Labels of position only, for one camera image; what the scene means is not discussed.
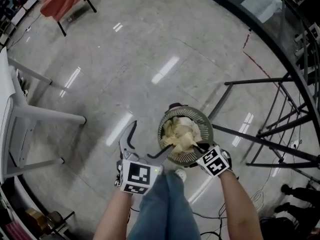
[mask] gray tiled floor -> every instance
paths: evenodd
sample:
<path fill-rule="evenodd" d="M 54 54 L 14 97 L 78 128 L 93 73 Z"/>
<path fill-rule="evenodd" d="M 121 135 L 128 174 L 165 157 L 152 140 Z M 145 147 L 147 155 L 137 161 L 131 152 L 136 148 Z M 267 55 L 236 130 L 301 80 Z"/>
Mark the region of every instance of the gray tiled floor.
<path fill-rule="evenodd" d="M 62 215 L 75 211 L 70 224 L 84 239 L 92 237 L 112 197 L 119 137 L 113 142 L 109 137 L 122 118 L 138 121 L 132 142 L 139 154 L 156 153 L 160 149 L 158 125 L 171 103 L 189 104 L 209 115 L 226 90 L 225 81 L 266 77 L 249 56 L 272 77 L 286 72 L 255 33 L 211 0 L 91 2 L 97 13 L 79 2 L 64 18 L 66 37 L 53 19 L 41 15 L 8 52 L 17 61 L 53 79 L 49 87 L 37 81 L 31 83 L 30 104 L 87 118 L 81 127 L 39 123 L 28 162 L 63 157 L 66 163 L 24 175 L 48 210 Z M 37 5 L 24 20 L 14 41 L 37 18 L 39 8 Z M 118 23 L 123 27 L 116 32 L 114 26 Z M 62 95 L 56 87 L 65 86 L 77 68 L 79 74 Z M 236 86 L 213 123 L 238 131 L 250 113 L 253 119 L 247 133 L 255 135 L 275 94 L 272 83 Z M 276 111 L 281 109 L 281 99 L 275 105 Z M 319 147 L 312 125 L 303 125 L 301 132 L 308 137 L 303 139 L 301 149 L 317 154 Z M 272 207 L 283 201 L 280 186 L 284 182 L 306 185 L 306 178 L 290 170 L 246 167 L 242 159 L 251 143 L 241 140 L 234 146 L 234 139 L 232 135 L 214 132 L 215 142 L 231 153 L 234 171 L 249 195 L 264 187 L 263 197 L 255 203 L 260 215 L 269 215 Z M 253 147 L 248 159 L 258 148 Z M 259 162 L 271 163 L 274 159 L 268 148 L 262 149 Z M 176 167 L 169 161 L 165 166 Z M 186 171 L 185 196 L 192 209 L 216 217 L 224 202 L 219 179 L 210 180 L 198 167 Z M 308 171 L 317 175 L 315 170 Z M 138 208 L 139 200 L 133 207 Z M 136 217 L 132 212 L 129 230 Z M 201 232 L 219 227 L 218 220 L 195 219 Z M 227 227 L 222 236 L 228 239 Z M 210 235 L 202 238 L 214 239 Z"/>

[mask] forearm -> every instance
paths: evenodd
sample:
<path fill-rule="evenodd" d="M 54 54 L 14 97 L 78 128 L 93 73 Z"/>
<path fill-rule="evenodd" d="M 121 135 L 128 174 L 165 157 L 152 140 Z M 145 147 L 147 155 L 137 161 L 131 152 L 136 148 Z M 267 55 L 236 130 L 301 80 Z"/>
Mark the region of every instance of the forearm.
<path fill-rule="evenodd" d="M 93 240 L 125 240 L 131 195 L 116 189 Z"/>
<path fill-rule="evenodd" d="M 220 179 L 230 240 L 262 240 L 257 211 L 244 188 L 230 171 Z"/>

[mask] basket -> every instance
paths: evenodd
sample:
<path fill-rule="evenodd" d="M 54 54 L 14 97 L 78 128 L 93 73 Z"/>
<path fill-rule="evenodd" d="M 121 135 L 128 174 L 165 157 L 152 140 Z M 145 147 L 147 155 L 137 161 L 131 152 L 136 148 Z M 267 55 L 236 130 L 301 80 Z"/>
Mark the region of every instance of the basket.
<path fill-rule="evenodd" d="M 169 110 L 165 112 L 164 117 L 162 118 L 159 129 L 158 129 L 158 141 L 161 149 L 164 149 L 166 146 L 161 143 L 161 138 L 164 135 L 164 124 L 168 120 L 171 120 L 174 117 L 187 117 L 193 120 L 200 129 L 200 135 L 202 138 L 201 142 L 208 143 L 212 145 L 214 143 L 214 131 L 208 117 L 203 114 L 201 111 L 194 107 L 188 105 L 181 105 L 180 103 L 174 103 L 169 106 Z M 169 154 L 168 159 L 180 166 L 188 167 L 191 164 L 195 163 L 199 159 L 199 155 L 195 152 L 186 153 L 182 155 Z"/>

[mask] table leg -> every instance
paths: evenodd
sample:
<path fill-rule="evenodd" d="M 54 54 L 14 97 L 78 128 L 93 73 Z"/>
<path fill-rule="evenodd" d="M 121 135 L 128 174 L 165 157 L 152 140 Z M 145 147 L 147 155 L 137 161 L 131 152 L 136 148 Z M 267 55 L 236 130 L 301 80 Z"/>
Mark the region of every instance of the table leg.
<path fill-rule="evenodd" d="M 10 167 L 7 168 L 5 178 L 10 178 L 14 177 L 17 175 L 24 174 L 25 172 L 31 172 L 39 168 L 44 168 L 44 167 L 49 167 L 53 165 L 62 165 L 65 161 L 62 158 L 55 159 L 55 160 L 49 160 L 45 162 L 38 162 L 38 163 L 33 163 L 33 164 L 28 164 L 23 168 L 19 167 Z"/>
<path fill-rule="evenodd" d="M 12 58 L 8 57 L 8 63 L 9 63 L 9 65 L 14 66 L 16 69 L 19 69 L 20 71 L 25 72 L 26 74 L 28 74 L 36 79 L 39 79 L 40 81 L 46 82 L 49 85 L 52 83 L 52 80 L 50 78 L 47 78 L 41 74 L 34 72 L 30 68 L 27 68 L 26 66 L 20 64 L 19 62 L 15 61 Z"/>
<path fill-rule="evenodd" d="M 37 106 L 15 106 L 13 109 L 14 116 L 19 118 L 30 118 L 37 121 L 62 121 L 79 125 L 84 125 L 87 121 L 86 118 L 81 115 L 58 112 Z"/>

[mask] basket handle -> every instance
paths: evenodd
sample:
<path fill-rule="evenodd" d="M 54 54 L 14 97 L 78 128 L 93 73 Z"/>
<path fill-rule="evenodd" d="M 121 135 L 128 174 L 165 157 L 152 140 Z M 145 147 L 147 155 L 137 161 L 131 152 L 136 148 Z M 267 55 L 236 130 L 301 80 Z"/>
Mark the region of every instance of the basket handle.
<path fill-rule="evenodd" d="M 169 110 L 172 110 L 173 108 L 176 108 L 176 107 L 183 107 L 183 106 L 188 106 L 187 104 L 185 105 L 182 105 L 181 103 L 177 102 L 177 103 L 172 103 L 169 105 L 169 109 L 164 112 L 164 113 L 167 113 Z"/>

